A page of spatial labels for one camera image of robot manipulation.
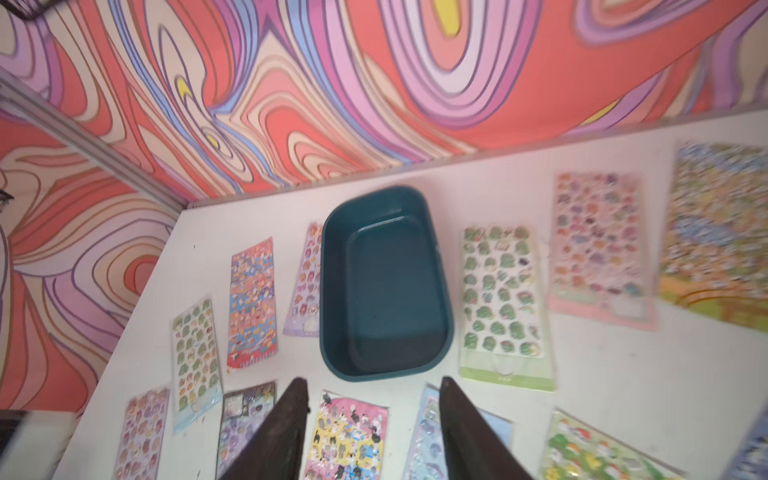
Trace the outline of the pink cat sticker sheet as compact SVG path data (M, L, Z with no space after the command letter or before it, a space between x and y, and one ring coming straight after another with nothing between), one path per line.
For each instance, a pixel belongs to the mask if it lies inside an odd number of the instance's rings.
M302 477L378 479L388 423L388 408L324 391Z

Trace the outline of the blue penguin sticker sheet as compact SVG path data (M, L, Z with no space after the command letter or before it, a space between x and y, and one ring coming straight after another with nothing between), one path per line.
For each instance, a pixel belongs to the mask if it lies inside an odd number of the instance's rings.
M767 478L767 408L764 408L741 442L721 478L725 480Z

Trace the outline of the lilac small sticker sheet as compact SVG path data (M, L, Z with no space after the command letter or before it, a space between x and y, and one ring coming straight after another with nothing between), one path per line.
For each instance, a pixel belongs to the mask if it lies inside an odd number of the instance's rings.
M320 223L313 222L308 226L283 329L287 336L319 336L322 235L323 226Z

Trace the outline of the white animal sticker sheet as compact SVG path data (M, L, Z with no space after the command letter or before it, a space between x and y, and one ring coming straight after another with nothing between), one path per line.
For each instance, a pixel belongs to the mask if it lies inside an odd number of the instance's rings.
M545 392L556 390L535 231L470 226L462 234L460 375Z

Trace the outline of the panda sticker sheet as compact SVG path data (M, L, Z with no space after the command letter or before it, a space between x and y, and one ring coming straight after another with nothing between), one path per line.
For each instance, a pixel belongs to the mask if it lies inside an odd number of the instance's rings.
M679 147L657 294L699 315L766 331L766 148L727 143Z

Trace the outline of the red blue sticker sheet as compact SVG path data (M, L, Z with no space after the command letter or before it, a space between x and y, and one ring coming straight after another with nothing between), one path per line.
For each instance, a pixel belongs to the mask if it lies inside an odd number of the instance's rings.
M243 369L277 353L273 239L232 256L226 363Z

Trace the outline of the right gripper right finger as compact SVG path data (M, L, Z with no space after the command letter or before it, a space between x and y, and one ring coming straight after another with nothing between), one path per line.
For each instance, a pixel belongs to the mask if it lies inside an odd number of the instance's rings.
M441 380L439 413L448 479L531 479L449 376Z

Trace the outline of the teal storage box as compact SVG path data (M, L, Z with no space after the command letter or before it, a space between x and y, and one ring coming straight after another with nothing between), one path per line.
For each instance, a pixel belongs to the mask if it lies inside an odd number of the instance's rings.
M454 318L423 194L391 186L348 200L321 241L319 344L338 378L376 381L434 368Z

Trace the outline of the purple dark-edged sticker sheet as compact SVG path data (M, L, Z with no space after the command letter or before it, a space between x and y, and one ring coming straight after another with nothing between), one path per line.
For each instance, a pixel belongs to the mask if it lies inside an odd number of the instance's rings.
M275 404L274 381L227 392L216 455L216 478L221 479L262 425Z

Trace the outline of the lilac bear sticker sheet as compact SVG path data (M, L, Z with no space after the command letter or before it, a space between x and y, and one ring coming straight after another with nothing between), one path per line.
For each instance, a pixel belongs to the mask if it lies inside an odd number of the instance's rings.
M170 388L161 386L127 402L113 479L157 478L169 400Z

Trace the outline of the green animal sticker sheet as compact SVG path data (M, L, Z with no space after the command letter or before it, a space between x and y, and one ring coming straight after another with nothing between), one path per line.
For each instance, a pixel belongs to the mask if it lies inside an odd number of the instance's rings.
M553 412L537 479L683 479L666 466L562 410Z

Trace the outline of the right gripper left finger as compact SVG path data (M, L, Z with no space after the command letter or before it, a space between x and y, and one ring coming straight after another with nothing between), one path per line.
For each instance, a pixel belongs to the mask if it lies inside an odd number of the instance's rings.
M296 377L222 479L299 479L309 411L307 381Z

